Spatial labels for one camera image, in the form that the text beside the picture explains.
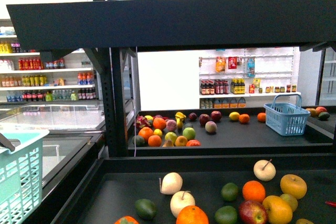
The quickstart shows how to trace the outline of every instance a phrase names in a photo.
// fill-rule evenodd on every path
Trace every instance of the red apple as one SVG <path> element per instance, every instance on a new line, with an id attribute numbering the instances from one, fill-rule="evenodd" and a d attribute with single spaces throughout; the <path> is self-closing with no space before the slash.
<path id="1" fill-rule="evenodd" d="M 190 113 L 188 117 L 189 117 L 190 121 L 192 121 L 192 122 L 196 121 L 196 119 L 197 119 L 197 115 L 195 113 Z"/>
<path id="2" fill-rule="evenodd" d="M 238 208 L 239 216 L 245 224 L 267 223 L 265 207 L 254 200 L 245 200 Z"/>
<path id="3" fill-rule="evenodd" d="M 207 115 L 207 114 L 202 114 L 202 115 L 200 115 L 199 120 L 200 120 L 199 122 L 200 122 L 201 126 L 205 126 L 205 124 L 208 121 L 210 121 L 210 116 Z"/>
<path id="4" fill-rule="evenodd" d="M 214 122 L 219 122 L 222 118 L 222 114 L 219 111 L 211 112 L 211 119 Z"/>

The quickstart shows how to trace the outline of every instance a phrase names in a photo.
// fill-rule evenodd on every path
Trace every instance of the lemon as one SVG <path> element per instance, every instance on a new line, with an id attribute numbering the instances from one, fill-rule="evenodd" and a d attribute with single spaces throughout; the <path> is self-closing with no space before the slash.
<path id="1" fill-rule="evenodd" d="M 238 112 L 232 112 L 230 115 L 229 115 L 229 118 L 232 120 L 232 121 L 238 121 L 239 119 L 239 113 Z"/>
<path id="2" fill-rule="evenodd" d="M 154 135 L 162 137 L 162 131 L 160 129 L 156 129 L 156 130 L 154 130 Z"/>

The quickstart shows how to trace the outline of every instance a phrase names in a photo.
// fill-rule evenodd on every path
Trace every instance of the avocado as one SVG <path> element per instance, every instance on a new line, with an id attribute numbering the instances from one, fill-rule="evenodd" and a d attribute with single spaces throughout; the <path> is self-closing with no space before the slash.
<path id="1" fill-rule="evenodd" d="M 135 138 L 135 144 L 137 147 L 144 147 L 146 145 L 145 139 L 142 136 L 134 136 L 132 137 L 132 144 L 134 145 L 134 138 Z"/>
<path id="2" fill-rule="evenodd" d="M 329 117 L 330 117 L 330 114 L 328 112 L 321 112 L 319 114 L 319 119 L 321 121 L 327 121 Z"/>
<path id="3" fill-rule="evenodd" d="M 155 203 L 149 199 L 138 199 L 135 202 L 135 210 L 143 220 L 152 220 L 157 214 Z"/>

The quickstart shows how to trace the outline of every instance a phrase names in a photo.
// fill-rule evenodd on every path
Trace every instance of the black display table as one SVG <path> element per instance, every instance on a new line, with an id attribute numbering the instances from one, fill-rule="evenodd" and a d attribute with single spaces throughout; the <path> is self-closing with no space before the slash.
<path id="1" fill-rule="evenodd" d="M 335 209 L 326 200 L 336 201 L 336 155 L 278 154 L 214 157 L 147 157 L 102 159 L 96 162 L 68 203 L 54 219 L 55 223 L 114 223 L 124 215 L 134 216 L 139 223 L 175 223 L 170 212 L 171 196 L 160 194 L 159 177 L 169 172 L 182 176 L 182 190 L 190 190 L 196 205 L 215 223 L 215 211 L 225 205 L 237 208 L 243 201 L 241 192 L 232 203 L 221 199 L 220 190 L 228 182 L 240 189 L 245 182 L 257 180 L 253 165 L 260 159 L 273 159 L 275 178 L 261 182 L 266 196 L 281 195 L 280 180 L 285 174 L 297 174 L 307 185 L 307 194 L 299 200 L 291 223 L 306 218 L 314 223 L 336 223 Z M 158 214 L 153 221 L 141 220 L 134 202 L 148 198 L 155 202 Z"/>

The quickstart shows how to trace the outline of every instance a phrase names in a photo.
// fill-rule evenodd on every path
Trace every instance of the blue basket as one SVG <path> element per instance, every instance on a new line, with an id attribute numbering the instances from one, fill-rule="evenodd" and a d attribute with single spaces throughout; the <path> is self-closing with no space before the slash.
<path id="1" fill-rule="evenodd" d="M 275 103 L 278 97 L 297 95 L 299 106 L 291 103 Z M 266 125 L 281 136 L 303 135 L 310 112 L 303 109 L 302 97 L 299 94 L 282 94 L 273 99 L 273 103 L 266 103 Z"/>
<path id="2" fill-rule="evenodd" d="M 48 130 L 0 131 L 21 144 L 0 148 L 0 224 L 22 223 L 42 200 L 42 137 Z"/>

